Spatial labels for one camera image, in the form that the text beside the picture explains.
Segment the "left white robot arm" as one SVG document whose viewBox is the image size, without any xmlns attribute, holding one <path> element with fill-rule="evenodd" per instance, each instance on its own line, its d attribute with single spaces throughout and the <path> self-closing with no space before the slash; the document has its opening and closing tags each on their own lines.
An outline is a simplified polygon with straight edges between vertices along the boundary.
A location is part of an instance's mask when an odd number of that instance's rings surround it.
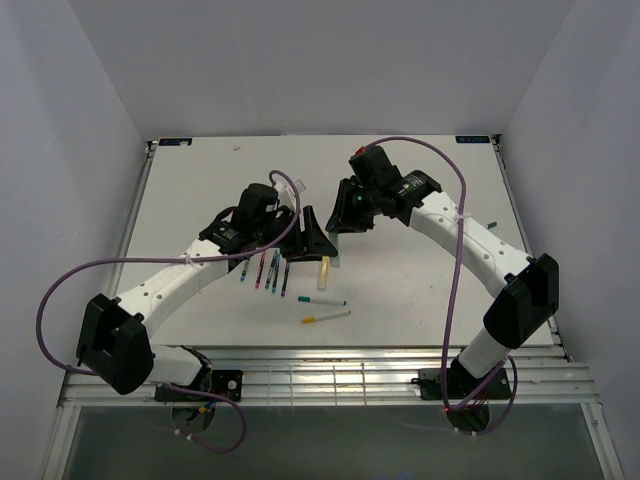
<svg viewBox="0 0 640 480">
<path fill-rule="evenodd" d="M 205 397 L 212 387 L 210 361 L 185 345 L 154 345 L 152 337 L 176 310 L 232 272 L 255 249 L 275 248 L 290 262 L 337 256 L 312 207 L 304 207 L 302 213 L 296 218 L 286 206 L 250 215 L 236 208 L 224 210 L 178 263 L 114 298 L 98 294 L 89 301 L 78 359 L 121 395 L 145 383 L 171 383 L 190 399 Z"/>
</svg>

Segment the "dark blue pen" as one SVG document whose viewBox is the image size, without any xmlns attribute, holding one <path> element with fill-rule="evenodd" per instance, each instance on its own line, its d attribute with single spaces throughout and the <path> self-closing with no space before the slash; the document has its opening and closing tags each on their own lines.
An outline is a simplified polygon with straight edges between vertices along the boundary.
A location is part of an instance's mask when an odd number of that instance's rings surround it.
<svg viewBox="0 0 640 480">
<path fill-rule="evenodd" d="M 281 253 L 280 253 L 279 250 L 277 250 L 275 252 L 275 262 L 274 262 L 274 269 L 273 269 L 273 274 L 272 274 L 272 283 L 271 283 L 271 293 L 272 294 L 275 294 L 276 290 L 277 290 L 280 263 L 281 263 Z"/>
</svg>

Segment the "yellow highlighter body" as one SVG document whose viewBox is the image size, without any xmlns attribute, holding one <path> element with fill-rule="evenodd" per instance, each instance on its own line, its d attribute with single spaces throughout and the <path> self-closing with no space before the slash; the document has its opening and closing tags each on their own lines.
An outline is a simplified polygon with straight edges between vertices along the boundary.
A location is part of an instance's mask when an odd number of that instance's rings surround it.
<svg viewBox="0 0 640 480">
<path fill-rule="evenodd" d="M 324 292 L 328 287 L 328 276 L 330 268 L 330 258 L 323 256 L 319 263 L 319 270 L 317 275 L 317 290 Z"/>
</svg>

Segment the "green capped white marker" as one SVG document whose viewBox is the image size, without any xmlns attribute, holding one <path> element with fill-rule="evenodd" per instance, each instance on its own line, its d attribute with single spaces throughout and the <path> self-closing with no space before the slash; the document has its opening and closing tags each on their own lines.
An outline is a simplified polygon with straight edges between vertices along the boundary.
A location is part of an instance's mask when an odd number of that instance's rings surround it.
<svg viewBox="0 0 640 480">
<path fill-rule="evenodd" d="M 302 303 L 310 303 L 310 304 L 320 304 L 320 305 L 331 305 L 331 306 L 346 306 L 346 300 L 336 300 L 332 298 L 320 298 L 320 297 L 309 297 L 309 296 L 298 296 L 297 300 Z"/>
</svg>

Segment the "green pen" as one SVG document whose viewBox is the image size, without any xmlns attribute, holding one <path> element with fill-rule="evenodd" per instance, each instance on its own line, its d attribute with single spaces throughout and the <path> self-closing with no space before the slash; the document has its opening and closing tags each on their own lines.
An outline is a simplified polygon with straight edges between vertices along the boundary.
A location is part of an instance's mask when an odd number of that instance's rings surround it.
<svg viewBox="0 0 640 480">
<path fill-rule="evenodd" d="M 276 266 L 276 263 L 277 263 L 277 259 L 278 259 L 278 252 L 277 252 L 277 250 L 274 250 L 272 258 L 271 258 L 271 262 L 270 262 L 270 265 L 269 265 L 269 269 L 268 269 L 268 272 L 267 272 L 266 280 L 265 280 L 265 285 L 264 285 L 265 289 L 269 289 L 270 286 L 271 286 L 271 282 L 272 282 L 272 278 L 273 278 L 273 275 L 274 275 L 274 269 L 275 269 L 275 266 Z"/>
</svg>

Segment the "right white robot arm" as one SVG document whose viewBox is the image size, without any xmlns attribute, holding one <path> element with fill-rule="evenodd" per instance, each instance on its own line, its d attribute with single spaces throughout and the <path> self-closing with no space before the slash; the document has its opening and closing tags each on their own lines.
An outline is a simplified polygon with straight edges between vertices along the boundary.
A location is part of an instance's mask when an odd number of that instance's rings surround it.
<svg viewBox="0 0 640 480">
<path fill-rule="evenodd" d="M 443 390 L 453 387 L 474 397 L 509 353 L 520 348 L 559 306 L 559 265 L 548 254 L 532 257 L 510 246 L 464 215 L 439 184 L 420 171 L 384 186 L 356 177 L 339 183 L 331 233 L 364 233 L 384 215 L 434 241 L 455 259 L 454 270 L 470 271 L 493 302 L 483 326 L 439 375 Z"/>
</svg>

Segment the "yellow capped white marker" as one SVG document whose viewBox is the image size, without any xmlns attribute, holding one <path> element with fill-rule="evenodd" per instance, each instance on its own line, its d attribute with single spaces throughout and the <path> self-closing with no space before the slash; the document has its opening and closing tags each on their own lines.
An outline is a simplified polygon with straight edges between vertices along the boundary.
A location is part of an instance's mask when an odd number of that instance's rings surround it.
<svg viewBox="0 0 640 480">
<path fill-rule="evenodd" d="M 332 313 L 328 313 L 328 314 L 324 314 L 324 315 L 310 316 L 310 317 L 303 318 L 301 320 L 301 323 L 305 324 L 305 325 L 308 325 L 308 324 L 313 324 L 313 323 L 318 323 L 318 322 L 323 322 L 323 321 L 328 321 L 328 320 L 348 317 L 351 314 L 352 314 L 351 310 L 332 312 Z"/>
</svg>

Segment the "light green highlighter body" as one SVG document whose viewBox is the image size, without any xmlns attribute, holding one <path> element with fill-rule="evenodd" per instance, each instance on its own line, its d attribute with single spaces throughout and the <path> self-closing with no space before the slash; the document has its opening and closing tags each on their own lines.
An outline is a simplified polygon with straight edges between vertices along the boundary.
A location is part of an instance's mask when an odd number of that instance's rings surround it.
<svg viewBox="0 0 640 480">
<path fill-rule="evenodd" d="M 329 232 L 328 237 L 332 245 L 336 250 L 336 255 L 329 259 L 329 264 L 332 268 L 340 267 L 340 244 L 339 244 L 339 234 L 337 232 Z"/>
</svg>

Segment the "purple pen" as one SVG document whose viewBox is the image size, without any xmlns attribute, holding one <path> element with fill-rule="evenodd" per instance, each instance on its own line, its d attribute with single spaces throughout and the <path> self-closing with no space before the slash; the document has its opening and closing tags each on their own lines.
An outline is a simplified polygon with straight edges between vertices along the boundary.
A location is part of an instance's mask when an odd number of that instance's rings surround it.
<svg viewBox="0 0 640 480">
<path fill-rule="evenodd" d="M 288 279 L 289 279 L 289 274 L 290 274 L 290 267 L 291 267 L 291 263 L 290 262 L 286 262 L 285 269 L 284 269 L 282 286 L 281 286 L 281 292 L 280 292 L 280 296 L 281 297 L 285 297 L 285 295 L 286 295 Z"/>
</svg>

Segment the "red pen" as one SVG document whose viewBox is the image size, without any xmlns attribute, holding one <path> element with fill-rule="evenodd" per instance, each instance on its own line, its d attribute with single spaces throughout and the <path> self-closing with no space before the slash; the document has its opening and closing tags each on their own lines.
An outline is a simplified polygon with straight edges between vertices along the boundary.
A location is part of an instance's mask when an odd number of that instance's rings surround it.
<svg viewBox="0 0 640 480">
<path fill-rule="evenodd" d="M 263 276 L 265 262 L 266 262 L 266 254 L 267 252 L 263 251 L 260 256 L 258 272 L 257 272 L 256 281 L 254 285 L 255 289 L 259 289 L 261 286 L 262 276 Z"/>
</svg>

